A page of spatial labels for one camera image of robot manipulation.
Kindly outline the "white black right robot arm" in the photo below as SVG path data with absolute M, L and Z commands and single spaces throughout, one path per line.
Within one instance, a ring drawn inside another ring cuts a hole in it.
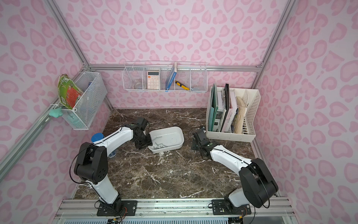
M 252 160 L 231 152 L 222 144 L 211 141 L 203 129 L 193 132 L 192 147 L 202 157 L 224 165 L 239 176 L 241 188 L 227 196 L 232 206 L 251 204 L 261 208 L 278 192 L 278 184 L 262 159 Z

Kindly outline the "white plastic storage box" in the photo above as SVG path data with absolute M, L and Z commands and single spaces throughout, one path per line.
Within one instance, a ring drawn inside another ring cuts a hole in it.
M 185 141 L 183 131 L 179 127 L 153 130 L 149 134 L 152 139 L 152 145 L 148 146 L 148 148 L 153 153 L 162 153 L 179 149 L 183 146 Z

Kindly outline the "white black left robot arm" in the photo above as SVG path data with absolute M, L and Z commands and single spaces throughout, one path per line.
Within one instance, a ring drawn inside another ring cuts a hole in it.
M 133 142 L 137 149 L 151 146 L 152 139 L 146 132 L 148 121 L 138 118 L 132 123 L 121 126 L 117 131 L 93 143 L 85 142 L 71 163 L 73 173 L 81 182 L 88 184 L 99 196 L 100 207 L 104 212 L 119 213 L 123 209 L 120 194 L 108 177 L 109 155 L 126 142 Z

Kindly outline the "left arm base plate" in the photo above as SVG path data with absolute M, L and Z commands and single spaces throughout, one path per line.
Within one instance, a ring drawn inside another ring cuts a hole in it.
M 123 216 L 135 216 L 137 210 L 138 201 L 122 201 L 117 200 L 113 204 L 107 204 L 100 201 L 100 205 L 97 211 L 98 217 L 123 217 Z

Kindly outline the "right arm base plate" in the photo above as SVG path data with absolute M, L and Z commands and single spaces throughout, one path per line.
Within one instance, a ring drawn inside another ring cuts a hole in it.
M 252 211 L 249 204 L 235 207 L 228 200 L 214 199 L 208 204 L 208 208 L 212 209 L 214 215 L 251 215 Z

